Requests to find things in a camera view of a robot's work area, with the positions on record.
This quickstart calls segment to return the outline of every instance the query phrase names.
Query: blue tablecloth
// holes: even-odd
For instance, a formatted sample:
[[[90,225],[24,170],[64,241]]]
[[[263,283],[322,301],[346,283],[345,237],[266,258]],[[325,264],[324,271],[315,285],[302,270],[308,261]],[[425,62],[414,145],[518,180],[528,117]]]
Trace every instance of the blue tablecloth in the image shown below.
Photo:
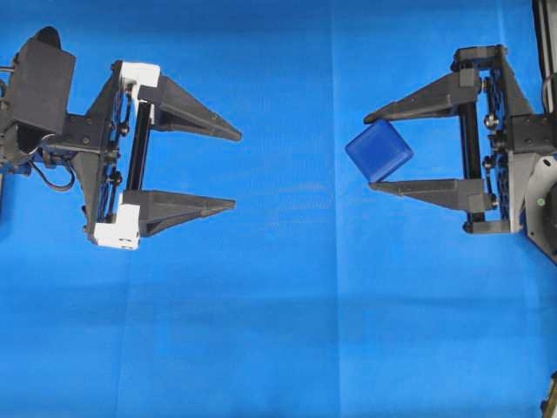
[[[8,179],[0,416],[539,416],[557,369],[555,266],[523,235],[469,236],[461,213],[372,193],[344,152],[369,111],[448,73],[459,47],[506,44],[540,111],[529,1],[8,0],[2,13],[0,64],[47,24],[77,55],[69,111],[114,60],[150,62],[244,141],[153,132],[145,188],[238,206],[134,253],[86,241],[78,187]],[[461,176],[456,119],[396,127],[415,157],[390,179]]]

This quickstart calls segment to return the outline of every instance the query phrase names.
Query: blue foam block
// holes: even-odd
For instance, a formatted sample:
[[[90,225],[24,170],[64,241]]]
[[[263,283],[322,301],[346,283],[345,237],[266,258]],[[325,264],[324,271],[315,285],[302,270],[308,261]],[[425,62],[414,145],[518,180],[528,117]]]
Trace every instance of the blue foam block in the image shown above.
[[[373,122],[345,149],[370,183],[386,178],[414,155],[393,126],[381,119]]]

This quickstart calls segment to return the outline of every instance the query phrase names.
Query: black metal frame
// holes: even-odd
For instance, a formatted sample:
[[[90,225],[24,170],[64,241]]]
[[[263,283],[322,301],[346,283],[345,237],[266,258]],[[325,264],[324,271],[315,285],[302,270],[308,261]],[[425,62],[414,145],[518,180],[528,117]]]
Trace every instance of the black metal frame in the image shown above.
[[[29,174],[35,163],[42,163],[46,168],[62,165],[75,172],[84,193],[82,209],[87,221],[84,231],[89,240],[97,243],[96,224],[115,222],[116,193],[122,182],[117,170],[119,145],[121,137],[130,130],[131,86],[124,85],[124,63],[116,61],[112,65],[111,76],[91,108],[84,115],[76,115],[65,110],[75,58],[61,50],[56,30],[50,27],[40,30],[22,51],[14,58],[10,82],[7,89],[3,89],[6,94],[0,98],[0,175]],[[41,67],[43,57],[48,58],[50,67],[62,69],[60,80],[46,78]],[[57,90],[47,91],[49,96],[41,96],[39,89],[18,82],[23,80],[19,76],[21,71],[32,72],[41,80],[44,78],[45,84],[54,86],[51,90]],[[47,103],[37,104],[33,100],[37,96]],[[151,236],[187,220],[232,209],[234,200],[141,189],[151,130],[187,131],[231,141],[239,141],[241,133],[163,75],[158,77],[156,87],[141,86],[137,100],[136,130],[123,203],[140,206],[141,236]],[[28,115],[28,107],[34,113]],[[41,112],[44,109],[52,115],[45,117]],[[34,136],[27,133],[29,129]],[[24,141],[36,147],[22,150]]]

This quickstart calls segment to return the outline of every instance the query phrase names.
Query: screw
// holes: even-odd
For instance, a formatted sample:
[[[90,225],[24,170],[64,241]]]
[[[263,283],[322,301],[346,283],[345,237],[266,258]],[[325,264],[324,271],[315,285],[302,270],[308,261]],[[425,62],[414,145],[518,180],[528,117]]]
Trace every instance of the screw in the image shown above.
[[[126,136],[130,133],[130,127],[127,124],[120,124],[118,126],[118,130],[120,131],[120,135]]]

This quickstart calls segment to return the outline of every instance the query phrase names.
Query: gray metal part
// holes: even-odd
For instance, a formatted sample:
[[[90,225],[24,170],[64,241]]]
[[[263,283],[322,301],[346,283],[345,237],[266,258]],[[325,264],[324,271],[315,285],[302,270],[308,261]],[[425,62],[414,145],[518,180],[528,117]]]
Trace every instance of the gray metal part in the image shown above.
[[[490,220],[486,222],[471,222],[465,224],[465,231],[474,234],[510,233],[508,220]]]
[[[194,132],[231,141],[242,138],[240,131],[166,76],[159,78],[156,88],[142,86],[138,99],[155,105],[155,131]]]
[[[21,123],[62,133],[76,58],[34,38],[19,51],[3,98],[0,131]]]
[[[540,67],[543,78],[550,76],[557,68],[557,2],[552,0],[534,0],[534,17],[537,22]],[[547,111],[554,111],[555,82],[548,82]]]
[[[0,221],[2,220],[3,174],[0,174]]]
[[[536,153],[514,154],[508,152],[508,192],[509,192],[509,221],[511,233],[522,230],[520,215],[524,209],[527,189],[531,176],[540,155]]]
[[[543,251],[547,257],[557,263],[557,255],[547,243],[543,225],[544,207],[538,205],[538,199],[545,199],[551,187],[557,183],[557,161],[553,155],[539,158],[534,173],[529,179],[526,194],[526,220],[528,238]]]
[[[95,232],[97,222],[98,181],[100,157],[92,152],[78,152],[71,160],[81,185],[85,201],[85,216],[87,217],[87,233],[90,237]]]
[[[447,74],[413,94],[370,113],[364,119],[402,120],[455,116],[459,105],[476,102],[481,90],[479,72],[463,69]]]
[[[171,226],[216,215],[236,206],[234,200],[156,190],[126,190],[122,203],[140,206],[139,232],[142,237],[150,237]]]
[[[469,213],[493,209],[483,179],[441,179],[371,183],[373,190],[422,200],[436,206]]]

